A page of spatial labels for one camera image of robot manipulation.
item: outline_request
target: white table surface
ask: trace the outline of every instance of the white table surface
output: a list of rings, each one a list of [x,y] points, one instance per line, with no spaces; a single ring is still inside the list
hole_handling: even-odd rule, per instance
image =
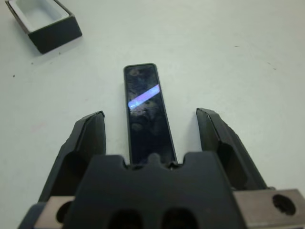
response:
[[[37,202],[74,123],[103,110],[128,161],[123,67],[157,65],[178,160],[218,112],[266,183],[305,194],[305,1],[61,0],[83,37],[38,53],[0,2],[0,222]]]

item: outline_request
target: black box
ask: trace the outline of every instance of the black box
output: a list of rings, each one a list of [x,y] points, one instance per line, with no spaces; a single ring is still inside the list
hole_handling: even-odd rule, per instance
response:
[[[6,0],[6,4],[40,53],[82,36],[75,16],[57,0]]]

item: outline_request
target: screw hole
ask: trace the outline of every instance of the screw hole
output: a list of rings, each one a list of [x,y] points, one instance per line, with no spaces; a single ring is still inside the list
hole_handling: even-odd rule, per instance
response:
[[[69,202],[63,204],[59,208],[59,210],[58,210],[58,212],[56,214],[56,219],[57,219],[57,221],[59,223],[63,223],[63,221],[65,220],[66,214],[67,214],[67,212],[69,210],[69,207],[70,207],[71,203],[72,203],[72,201],[69,201]]]
[[[282,213],[288,216],[293,216],[296,212],[295,205],[288,197],[282,195],[275,195],[272,198],[273,205]]]

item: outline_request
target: reflective surface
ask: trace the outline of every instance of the reflective surface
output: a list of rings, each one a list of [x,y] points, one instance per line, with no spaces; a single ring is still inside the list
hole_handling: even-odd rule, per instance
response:
[[[158,153],[163,163],[175,161],[155,66],[128,66],[124,76],[131,163],[146,163],[151,153]]]

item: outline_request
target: black rectangular object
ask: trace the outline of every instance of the black rectangular object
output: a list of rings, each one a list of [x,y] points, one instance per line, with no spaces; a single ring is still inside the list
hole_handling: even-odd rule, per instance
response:
[[[214,152],[188,153],[181,167],[157,154],[131,170],[121,156],[95,156],[62,229],[245,229]]]
[[[124,68],[130,161],[145,164],[152,153],[162,163],[176,161],[157,67],[152,64]]]
[[[6,0],[5,2],[22,30],[28,35],[38,51],[42,54],[82,36],[81,29],[78,26],[74,14],[57,0],[54,0],[54,2],[62,7],[69,16],[35,31],[29,31],[27,29],[10,5],[9,0]]]

